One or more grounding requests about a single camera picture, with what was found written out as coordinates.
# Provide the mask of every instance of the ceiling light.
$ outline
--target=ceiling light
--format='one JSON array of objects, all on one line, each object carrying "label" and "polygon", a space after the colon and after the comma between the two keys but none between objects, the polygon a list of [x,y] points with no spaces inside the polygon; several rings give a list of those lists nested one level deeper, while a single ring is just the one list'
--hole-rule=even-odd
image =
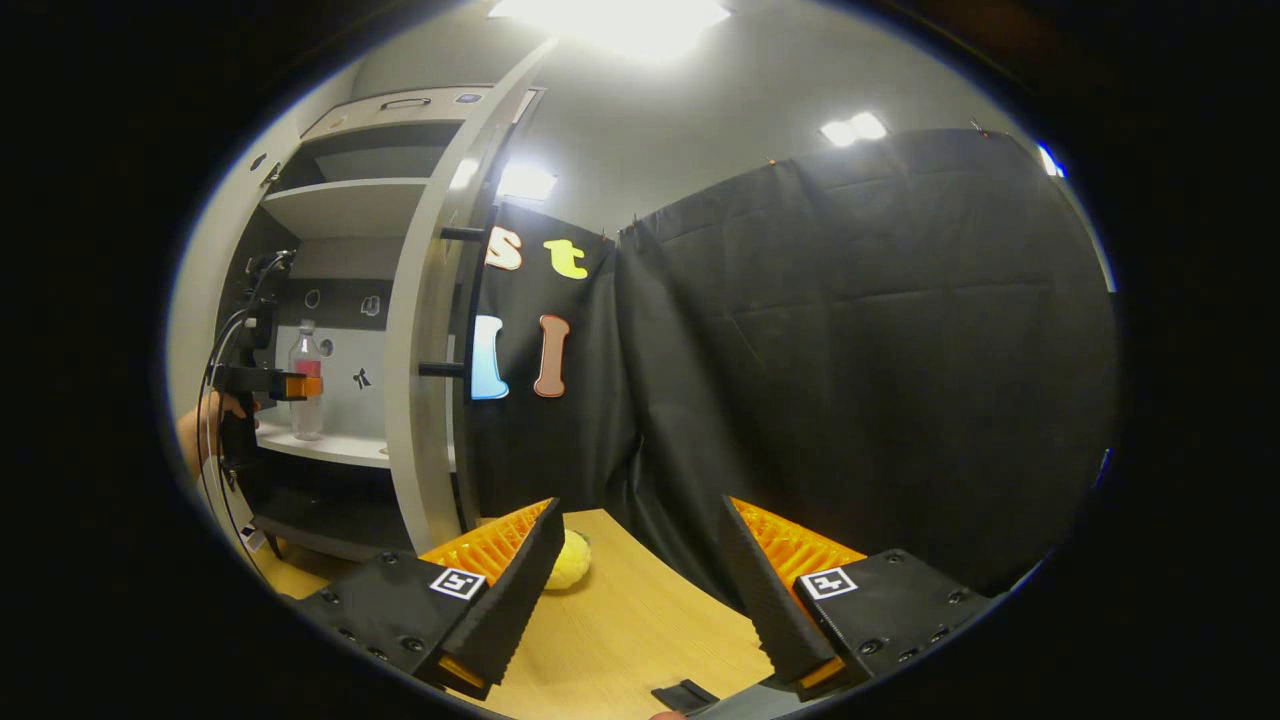
[{"label": "ceiling light", "polygon": [[689,50],[728,17],[708,0],[502,0],[490,18],[516,18],[554,35],[658,60]]},{"label": "ceiling light", "polygon": [[884,123],[870,113],[858,113],[849,119],[849,127],[854,128],[854,133],[863,140],[879,140],[888,133],[884,129]]},{"label": "ceiling light", "polygon": [[852,145],[858,140],[858,132],[844,120],[836,120],[822,126],[822,135],[827,136],[836,147]]},{"label": "ceiling light", "polygon": [[547,200],[556,186],[556,176],[544,173],[529,165],[507,165],[498,183],[498,195],[524,197],[526,200]]},{"label": "ceiling light", "polygon": [[1065,178],[1066,173],[1062,172],[1062,167],[1053,161],[1053,156],[1044,150],[1043,145],[1037,145],[1041,151],[1041,161],[1044,163],[1044,172],[1053,177]]},{"label": "ceiling light", "polygon": [[480,163],[475,160],[462,160],[458,163],[458,172],[453,173],[453,179],[449,181],[449,190],[462,190],[471,184],[471,176],[476,174],[479,169]]}]

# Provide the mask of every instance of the sticker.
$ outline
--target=sticker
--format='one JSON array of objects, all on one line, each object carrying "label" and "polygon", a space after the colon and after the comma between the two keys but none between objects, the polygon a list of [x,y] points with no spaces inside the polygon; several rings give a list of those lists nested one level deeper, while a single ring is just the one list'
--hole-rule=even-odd
[{"label": "sticker", "polygon": [[257,532],[253,525],[244,525],[241,528],[241,541],[250,552],[257,552],[266,542],[266,533]]},{"label": "sticker", "polygon": [[800,582],[809,591],[809,597],[814,600],[835,597],[858,589],[858,585],[849,579],[842,568],[832,568],[831,570],[823,570],[812,575],[800,575]]},{"label": "sticker", "polygon": [[471,600],[471,596],[480,589],[480,585],[483,585],[484,582],[484,575],[476,575],[475,573],[449,568],[439,578],[436,578],[434,583],[431,583],[431,589],[444,594],[452,594],[453,597],[460,597],[462,600]]}]

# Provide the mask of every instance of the cable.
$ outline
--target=cable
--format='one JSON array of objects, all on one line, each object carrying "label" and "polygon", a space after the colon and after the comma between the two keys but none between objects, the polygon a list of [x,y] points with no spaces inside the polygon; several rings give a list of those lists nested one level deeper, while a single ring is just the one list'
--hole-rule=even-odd
[{"label": "cable", "polygon": [[[224,395],[219,392],[218,393],[218,418],[223,416],[223,397],[224,397]],[[227,509],[227,520],[232,524],[232,532],[236,533],[237,542],[239,542],[241,544],[243,544],[243,541],[238,539],[239,538],[239,523],[236,521],[236,516],[232,514],[232,503],[230,503],[229,500],[227,500],[227,475],[225,475],[225,469],[223,468],[223,461],[220,459],[218,459],[218,457],[214,457],[214,465],[218,466],[218,489],[223,493],[223,507]],[[257,573],[257,577],[262,578],[262,582],[266,584],[266,587],[271,587],[271,583],[268,582],[266,575],[262,574],[262,569],[259,568],[257,566],[257,561],[253,560],[252,551],[250,551],[247,547],[244,548],[244,557],[248,557],[248,564],[253,566],[253,570]]]},{"label": "cable", "polygon": [[[201,407],[205,404],[205,387],[212,382],[212,373],[214,373],[215,360],[216,361],[221,361],[221,348],[219,348],[219,342],[223,343],[223,347],[227,346],[228,333],[230,332],[228,328],[232,327],[232,322],[238,315],[247,315],[248,311],[253,309],[253,301],[257,300],[257,291],[262,287],[262,281],[266,279],[266,275],[271,273],[271,269],[275,268],[275,265],[280,260],[284,260],[285,258],[289,258],[289,256],[292,256],[292,254],[284,254],[284,252],[276,254],[275,259],[271,260],[271,263],[266,266],[266,269],[262,270],[262,274],[259,275],[257,283],[253,286],[253,290],[250,292],[250,295],[248,295],[248,302],[244,304],[244,307],[241,309],[241,310],[237,310],[237,311],[232,313],[227,318],[227,320],[223,323],[223,328],[220,331],[218,331],[218,334],[214,337],[214,347],[210,348],[210,351],[209,351],[209,360],[205,363],[205,372],[200,377],[200,393],[196,395],[196,420],[197,420],[197,423],[196,423],[196,456],[197,456],[197,459],[200,456],[200,421],[198,421],[200,420],[200,410],[201,410]],[[239,327],[234,328],[234,331],[236,331],[236,338],[237,340],[239,340],[239,329],[241,329],[241,327],[243,327],[243,323]],[[206,430],[209,429],[209,414],[207,413],[205,414],[205,429]],[[212,445],[211,443],[210,445],[205,445],[205,447],[206,447],[206,450],[210,454],[212,454]],[[209,511],[212,515],[216,516],[218,511],[214,510],[214,498],[209,496],[209,480],[205,478],[205,464],[204,462],[200,464],[200,486],[205,491],[205,503],[209,506]]]},{"label": "cable", "polygon": [[[223,360],[223,354],[227,351],[227,343],[230,340],[230,333],[233,331],[238,331],[242,324],[243,324],[243,320],[239,320],[239,322],[237,322],[233,325],[233,324],[230,324],[230,320],[228,319],[228,323],[223,325],[221,343],[219,343],[215,340],[214,341],[214,350],[209,354],[209,364],[205,366],[205,375],[200,380],[200,395],[196,396],[196,455],[197,455],[197,457],[200,455],[200,411],[204,409],[204,405],[205,405],[205,387],[207,384],[210,384],[210,382],[212,379],[212,368],[218,363],[221,363],[221,360]],[[221,395],[219,395],[219,405],[221,405],[221,400],[220,398],[221,398]],[[205,413],[205,452],[207,455],[212,456],[214,455],[214,439],[212,439],[212,430],[210,429],[209,415],[210,415],[209,413]],[[205,501],[209,505],[209,511],[212,512],[216,516],[218,512],[214,510],[214,498],[209,496],[209,480],[205,477],[205,464],[204,462],[200,464],[200,484],[205,489]]]},{"label": "cable", "polygon": [[[248,311],[253,309],[253,302],[257,300],[257,292],[259,292],[259,290],[261,290],[262,282],[266,279],[266,275],[269,275],[271,273],[271,270],[275,268],[275,265],[278,265],[282,260],[284,260],[285,258],[289,258],[289,256],[292,256],[292,252],[291,254],[280,252],[280,254],[278,254],[275,256],[274,260],[271,260],[270,264],[268,264],[268,266],[262,270],[262,274],[259,275],[257,283],[253,284],[253,290],[248,295],[248,302],[244,304],[244,307],[242,310],[237,310],[236,313],[232,313],[230,316],[228,316],[227,320],[223,323],[223,328],[218,332],[218,336],[214,337],[214,348],[209,354],[209,361],[205,364],[205,372],[201,374],[201,378],[200,378],[200,393],[196,396],[196,420],[197,420],[196,421],[196,457],[197,459],[200,457],[200,410],[201,410],[201,406],[205,404],[205,387],[212,384],[214,368],[215,368],[216,364],[221,363],[221,357],[223,357],[223,354],[227,350],[228,343],[230,343],[230,345],[234,346],[234,343],[236,343],[234,341],[239,340],[239,333],[241,333],[241,331],[244,329],[244,320],[236,322],[236,319],[237,319],[238,315],[246,315],[247,316]],[[221,491],[221,495],[223,495],[223,506],[227,510],[227,520],[232,524],[232,530],[236,533],[236,536],[238,538],[239,537],[239,529],[237,528],[236,519],[232,515],[230,501],[227,498],[227,478],[223,474],[224,473],[224,468],[223,468],[221,460],[219,460],[218,456],[214,455],[212,430],[210,429],[209,415],[210,415],[209,413],[205,414],[205,447],[206,447],[209,455],[214,459],[214,466],[218,469],[219,489]],[[218,413],[216,413],[215,416],[219,420],[223,416],[223,393],[218,393]],[[201,484],[201,488],[204,488],[204,491],[205,491],[205,501],[209,505],[209,511],[210,511],[210,514],[212,514],[216,518],[218,512],[214,510],[214,500],[209,495],[209,480],[205,477],[205,464],[204,462],[200,464],[200,484]],[[270,583],[266,582],[266,575],[262,574],[261,568],[257,566],[257,562],[253,560],[252,555],[248,552],[248,548],[244,548],[244,550],[246,550],[246,557],[248,557],[250,564],[253,565],[253,570],[256,570],[257,575],[260,578],[262,578],[262,582],[266,583],[268,587],[270,587]]]}]

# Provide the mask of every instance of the cabinet shelf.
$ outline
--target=cabinet shelf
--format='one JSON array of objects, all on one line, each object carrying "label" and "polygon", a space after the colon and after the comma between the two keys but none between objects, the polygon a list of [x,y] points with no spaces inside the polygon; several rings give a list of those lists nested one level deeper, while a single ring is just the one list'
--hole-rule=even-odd
[{"label": "cabinet shelf", "polygon": [[365,468],[390,468],[390,460],[381,452],[387,447],[387,441],[383,438],[325,436],[320,439],[298,439],[293,437],[291,428],[262,421],[257,429],[257,445],[312,460]]},{"label": "cabinet shelf", "polygon": [[362,562],[384,550],[413,551],[389,487],[361,475],[307,475],[259,488],[253,524],[287,542]]},{"label": "cabinet shelf", "polygon": [[403,237],[428,178],[374,178],[325,182],[273,192],[262,199],[298,240]]}]

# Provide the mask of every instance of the plastic bottle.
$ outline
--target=plastic bottle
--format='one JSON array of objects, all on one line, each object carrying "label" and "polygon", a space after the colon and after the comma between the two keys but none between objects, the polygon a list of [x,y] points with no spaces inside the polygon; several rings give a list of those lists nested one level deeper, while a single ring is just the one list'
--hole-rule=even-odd
[{"label": "plastic bottle", "polygon": [[[316,347],[315,320],[302,320],[298,325],[298,342],[289,350],[289,372],[319,378],[320,348]],[[324,429],[324,418],[320,415],[320,401],[324,396],[308,397],[307,400],[294,400],[289,402],[289,415],[293,424],[293,437],[298,439],[320,439]]]}]

